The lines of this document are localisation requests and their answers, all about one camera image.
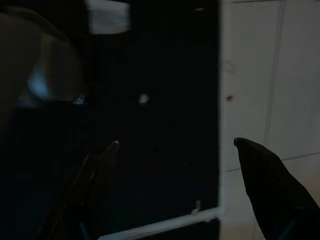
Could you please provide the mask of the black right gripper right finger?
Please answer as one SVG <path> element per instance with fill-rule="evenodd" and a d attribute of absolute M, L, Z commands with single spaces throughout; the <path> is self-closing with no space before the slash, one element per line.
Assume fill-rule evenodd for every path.
<path fill-rule="evenodd" d="M 237 137 L 246 194 L 265 240 L 320 240 L 320 206 L 261 144 Z"/>

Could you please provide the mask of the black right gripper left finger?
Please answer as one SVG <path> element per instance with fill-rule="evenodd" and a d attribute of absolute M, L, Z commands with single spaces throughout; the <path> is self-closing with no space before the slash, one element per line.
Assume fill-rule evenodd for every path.
<path fill-rule="evenodd" d="M 115 140 L 87 155 L 55 200 L 37 240 L 98 240 L 103 235 L 118 151 L 119 142 Z"/>

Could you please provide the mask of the white tape strip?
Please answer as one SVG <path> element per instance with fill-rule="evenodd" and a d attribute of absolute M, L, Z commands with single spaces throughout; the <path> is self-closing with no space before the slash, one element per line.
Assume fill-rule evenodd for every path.
<path fill-rule="evenodd" d="M 209 222 L 221 215 L 221 208 L 215 207 L 156 223 L 100 236 L 97 240 L 137 240 L 186 226 Z"/>

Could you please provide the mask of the small white tape bit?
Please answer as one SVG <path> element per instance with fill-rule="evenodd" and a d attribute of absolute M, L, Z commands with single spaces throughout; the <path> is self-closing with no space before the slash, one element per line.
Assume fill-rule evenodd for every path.
<path fill-rule="evenodd" d="M 195 208 L 191 211 L 192 216 L 196 216 L 201 210 L 201 200 L 195 202 Z"/>

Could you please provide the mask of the black floor mat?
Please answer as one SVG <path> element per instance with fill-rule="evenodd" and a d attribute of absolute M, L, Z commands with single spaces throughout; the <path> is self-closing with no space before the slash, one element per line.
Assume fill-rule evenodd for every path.
<path fill-rule="evenodd" d="M 125 1 L 131 29 L 91 39 L 93 100 L 14 116 L 2 240 L 33 240 L 89 151 L 113 140 L 104 234 L 185 215 L 197 200 L 217 206 L 219 0 Z"/>

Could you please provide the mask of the white paper scrap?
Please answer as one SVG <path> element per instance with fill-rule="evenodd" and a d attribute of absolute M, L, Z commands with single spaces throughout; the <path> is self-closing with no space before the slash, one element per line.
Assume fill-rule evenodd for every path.
<path fill-rule="evenodd" d="M 138 103 L 142 106 L 145 106 L 150 100 L 150 96 L 146 93 L 141 93 L 139 95 Z"/>

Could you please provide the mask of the grey robot right leg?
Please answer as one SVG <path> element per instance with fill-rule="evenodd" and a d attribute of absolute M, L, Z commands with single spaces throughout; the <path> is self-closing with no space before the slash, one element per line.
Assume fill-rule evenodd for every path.
<path fill-rule="evenodd" d="M 0 1 L 0 111 L 82 105 L 88 35 L 84 3 Z"/>

